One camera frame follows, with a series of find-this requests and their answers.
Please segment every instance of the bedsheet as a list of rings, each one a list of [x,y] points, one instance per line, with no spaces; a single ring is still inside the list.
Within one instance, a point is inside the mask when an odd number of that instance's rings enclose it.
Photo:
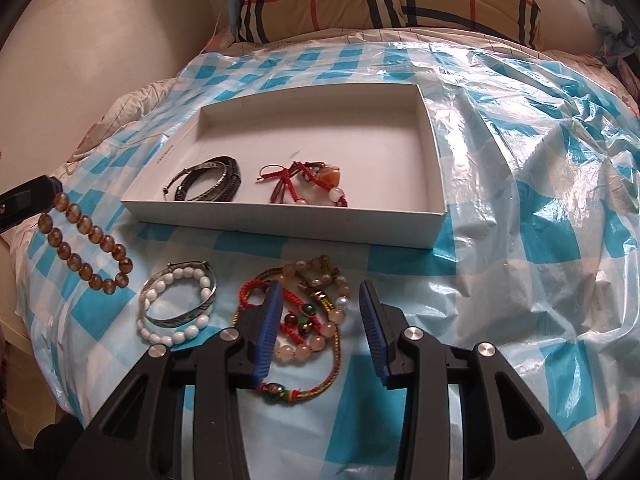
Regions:
[[[361,81],[417,84],[424,95],[448,211],[432,251],[143,224],[120,204],[140,168],[201,106]],[[218,274],[199,344],[229,325],[242,282],[282,261],[328,253],[352,285],[372,279],[385,303],[441,341],[496,343],[594,478],[640,415],[639,134],[622,101],[555,61],[402,42],[205,54],[159,106],[101,143],[66,182],[71,199],[127,246],[135,262],[129,286],[93,293],[36,233],[17,269],[19,310],[58,402],[86,424],[146,349],[136,334],[137,291],[165,262],[207,259]],[[108,254],[59,224],[84,261],[103,276],[116,273]],[[356,304],[342,346],[338,380],[311,402],[268,405],[241,393],[254,480],[393,477],[404,395],[375,377]],[[305,367],[274,364],[269,380],[307,387],[329,368],[326,353]],[[459,452],[454,391],[450,398]],[[188,396],[187,415],[191,405]],[[188,416],[184,427],[188,456]],[[452,462],[459,466],[455,453]]]

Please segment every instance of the white cardboard box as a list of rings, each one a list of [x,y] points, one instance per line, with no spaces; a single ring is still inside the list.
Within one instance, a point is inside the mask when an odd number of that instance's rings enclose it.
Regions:
[[[221,155],[240,167],[233,202],[174,202],[183,177],[164,198],[180,170]],[[276,182],[256,182],[260,168],[294,160],[339,166],[349,207],[270,204]],[[218,177],[209,171],[188,197]],[[301,196],[332,204],[316,186],[294,184]],[[446,212],[420,90],[393,83],[307,86],[207,105],[156,153],[122,202],[145,222],[413,248],[433,247]]]

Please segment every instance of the metal bangle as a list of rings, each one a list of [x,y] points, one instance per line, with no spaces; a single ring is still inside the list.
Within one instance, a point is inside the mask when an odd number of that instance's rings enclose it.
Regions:
[[[185,312],[184,314],[180,314],[180,316],[172,317],[170,319],[155,319],[153,317],[150,317],[148,315],[148,307],[145,307],[146,294],[148,293],[148,291],[151,290],[154,283],[160,280],[165,274],[174,272],[175,269],[184,269],[185,267],[193,267],[194,269],[204,270],[205,274],[211,280],[211,294],[209,295],[209,297],[201,302],[196,308]],[[145,317],[148,322],[160,328],[178,328],[179,326],[193,321],[201,314],[206,314],[209,311],[211,303],[213,303],[217,287],[218,280],[216,279],[216,275],[209,266],[208,262],[180,262],[178,264],[167,264],[164,269],[159,270],[148,280],[146,280],[145,284],[142,286],[142,290],[140,290],[140,296],[138,298],[138,308],[140,310],[139,318]]]

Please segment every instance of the black leather bracelet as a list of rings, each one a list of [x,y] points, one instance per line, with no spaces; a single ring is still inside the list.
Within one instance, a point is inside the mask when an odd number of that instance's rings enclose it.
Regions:
[[[189,202],[231,202],[242,183],[238,162],[231,156],[216,156],[196,166],[185,168],[172,178],[171,182],[162,189],[162,192],[167,195],[171,185],[181,176],[186,175],[175,190],[174,196],[176,202],[184,202],[187,200],[187,191],[194,182],[214,168],[223,168],[222,176],[211,188],[197,197],[189,199]]]

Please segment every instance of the green bead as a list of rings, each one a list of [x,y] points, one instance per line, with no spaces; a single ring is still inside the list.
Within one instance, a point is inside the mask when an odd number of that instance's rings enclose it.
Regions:
[[[303,306],[300,307],[300,310],[302,311],[303,314],[306,314],[307,316],[312,316],[313,314],[316,313],[316,308],[311,303],[305,303]]]
[[[263,391],[268,400],[279,400],[287,393],[287,389],[278,383],[267,384]]]

